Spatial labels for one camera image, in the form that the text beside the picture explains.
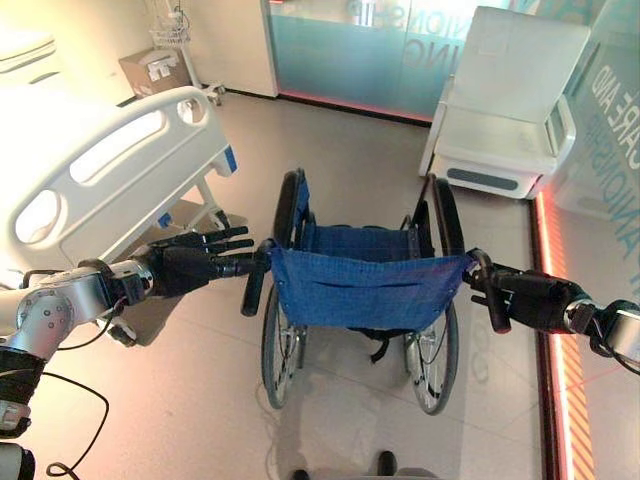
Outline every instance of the frosted glass panel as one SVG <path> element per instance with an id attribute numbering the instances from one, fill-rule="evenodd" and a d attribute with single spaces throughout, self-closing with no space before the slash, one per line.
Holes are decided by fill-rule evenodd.
<path id="1" fill-rule="evenodd" d="M 271 3 L 280 93 L 431 120 L 478 5 L 537 1 L 290 0 Z"/>

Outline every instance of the hospital bed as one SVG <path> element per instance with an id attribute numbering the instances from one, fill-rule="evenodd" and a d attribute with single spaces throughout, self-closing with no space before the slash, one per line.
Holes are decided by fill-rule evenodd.
<path id="1" fill-rule="evenodd" d="M 27 85 L 0 89 L 0 104 L 4 270 L 113 261 L 193 187 L 203 204 L 184 228 L 226 223 L 205 175 L 236 162 L 198 89 L 117 108 Z"/>

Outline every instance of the glass wall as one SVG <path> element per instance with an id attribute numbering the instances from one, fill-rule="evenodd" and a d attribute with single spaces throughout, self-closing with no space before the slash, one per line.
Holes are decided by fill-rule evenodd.
<path id="1" fill-rule="evenodd" d="M 429 121 L 478 5 L 533 12 L 538 0 L 271 2 L 279 91 Z"/>
<path id="2" fill-rule="evenodd" d="M 539 200 L 548 265 L 598 303 L 640 303 L 640 2 L 549 1 L 539 13 L 592 26 L 565 92 L 576 144 Z M 565 357 L 554 391 L 568 406 L 567 478 L 636 480 L 640 378 L 585 339 L 575 347 L 556 351 Z"/>

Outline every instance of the wire basket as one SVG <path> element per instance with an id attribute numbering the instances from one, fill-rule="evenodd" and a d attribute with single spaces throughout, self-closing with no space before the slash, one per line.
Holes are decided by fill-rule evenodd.
<path id="1" fill-rule="evenodd" d="M 186 27 L 172 30 L 149 30 L 149 33 L 151 33 L 153 43 L 157 47 L 179 48 L 191 40 L 189 30 Z"/>

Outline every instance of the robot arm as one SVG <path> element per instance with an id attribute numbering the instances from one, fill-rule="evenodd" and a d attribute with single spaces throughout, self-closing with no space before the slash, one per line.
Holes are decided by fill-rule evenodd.
<path id="1" fill-rule="evenodd" d="M 45 365 L 75 327 L 149 296 L 184 295 L 210 280 L 249 273 L 251 254 L 219 256 L 252 246 L 249 239 L 228 241 L 246 233 L 246 227 L 187 233 L 149 244 L 120 263 L 84 261 L 37 285 L 0 292 L 0 439 L 17 438 L 29 427 L 29 400 Z M 0 443 L 0 480 L 32 479 L 34 470 L 30 452 Z"/>
<path id="2" fill-rule="evenodd" d="M 543 332 L 586 335 L 594 353 L 640 375 L 640 306 L 616 300 L 602 307 L 569 280 L 494 264 L 479 249 L 469 254 L 478 268 L 464 281 L 485 294 L 471 300 L 488 307 L 497 333 L 511 329 L 511 318 Z"/>

